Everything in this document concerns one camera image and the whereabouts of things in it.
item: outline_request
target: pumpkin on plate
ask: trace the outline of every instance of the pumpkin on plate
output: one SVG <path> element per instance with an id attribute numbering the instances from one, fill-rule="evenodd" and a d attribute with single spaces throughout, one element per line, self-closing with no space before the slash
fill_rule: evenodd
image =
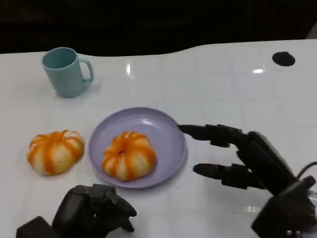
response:
<path id="1" fill-rule="evenodd" d="M 102 169 L 111 177 L 130 181 L 149 174 L 155 163 L 156 155 L 148 138 L 126 131 L 105 150 Z"/>
<path id="2" fill-rule="evenodd" d="M 84 140 L 75 131 L 55 131 L 35 136 L 27 154 L 30 165 L 43 175 L 67 171 L 84 153 Z"/>

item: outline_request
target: white table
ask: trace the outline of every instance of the white table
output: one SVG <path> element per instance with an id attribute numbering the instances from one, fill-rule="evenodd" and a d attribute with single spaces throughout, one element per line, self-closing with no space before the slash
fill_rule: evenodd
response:
<path id="1" fill-rule="evenodd" d="M 289 51 L 296 63 L 271 57 Z M 0 237 L 35 216 L 49 223 L 77 184 L 101 183 L 87 145 L 95 126 L 123 108 L 160 109 L 179 123 L 223 123 L 266 135 L 297 173 L 317 160 L 317 40 L 200 46 L 169 55 L 91 57 L 96 80 L 75 99 L 55 95 L 41 66 L 44 53 L 0 55 Z M 81 133 L 86 153 L 69 172 L 42 177 L 26 152 L 39 133 L 69 128 Z M 145 191 L 118 189 L 138 211 L 135 233 L 109 238 L 255 238 L 252 220 L 269 193 L 238 190 L 192 172 L 196 163 L 240 163 L 235 148 L 222 149 L 186 137 L 185 169 Z M 317 177 L 317 169 L 309 171 Z"/>

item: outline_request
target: cable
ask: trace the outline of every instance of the cable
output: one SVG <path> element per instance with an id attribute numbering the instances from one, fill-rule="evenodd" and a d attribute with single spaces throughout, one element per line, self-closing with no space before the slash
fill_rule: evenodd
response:
<path id="1" fill-rule="evenodd" d="M 248 34 L 248 37 L 249 37 L 249 41 L 251 41 L 251 7 L 252 7 L 252 3 L 253 3 L 253 0 L 249 0 L 249 4 L 248 4 L 248 7 L 247 7 L 247 34 Z"/>
<path id="2" fill-rule="evenodd" d="M 141 56 L 142 53 L 141 53 L 139 47 L 137 46 L 137 44 L 135 43 L 135 41 L 133 40 L 133 38 L 132 38 L 132 36 L 130 34 L 130 31 L 129 31 L 129 25 L 128 25 L 128 21 L 127 21 L 127 17 L 128 16 L 127 16 L 127 12 L 125 11 L 128 8 L 129 8 L 129 12 L 130 12 L 131 11 L 131 7 L 128 6 L 127 4 L 126 4 L 125 8 L 123 9 L 123 23 L 124 23 L 124 26 L 125 26 L 125 33 L 127 34 L 127 37 L 128 37 L 128 39 L 130 41 L 130 44 L 134 47 L 137 55 Z"/>
<path id="3" fill-rule="evenodd" d="M 311 162 L 309 164 L 307 164 L 305 167 L 302 168 L 302 170 L 299 172 L 299 174 L 297 175 L 296 179 L 300 179 L 300 177 L 312 166 L 317 165 L 317 161 L 315 162 Z"/>

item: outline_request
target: robotic hand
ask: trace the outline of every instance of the robotic hand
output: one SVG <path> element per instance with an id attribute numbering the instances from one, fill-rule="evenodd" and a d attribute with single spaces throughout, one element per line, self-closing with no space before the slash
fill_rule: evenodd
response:
<path id="1" fill-rule="evenodd" d="M 129 218 L 136 215 L 135 209 L 116 194 L 114 187 L 78 185 L 64 197 L 52 228 L 62 238 L 104 238 L 119 227 L 134 232 Z"/>
<path id="2" fill-rule="evenodd" d="M 311 165 L 295 177 L 277 150 L 258 132 L 244 134 L 224 125 L 179 125 L 179 129 L 196 140 L 209 140 L 211 145 L 234 144 L 245 164 L 198 164 L 194 172 L 220 179 L 226 186 L 267 189 L 273 195 L 252 224 L 260 238 L 317 237 L 317 196 L 309 190 L 316 180 L 312 176 L 300 180 Z"/>

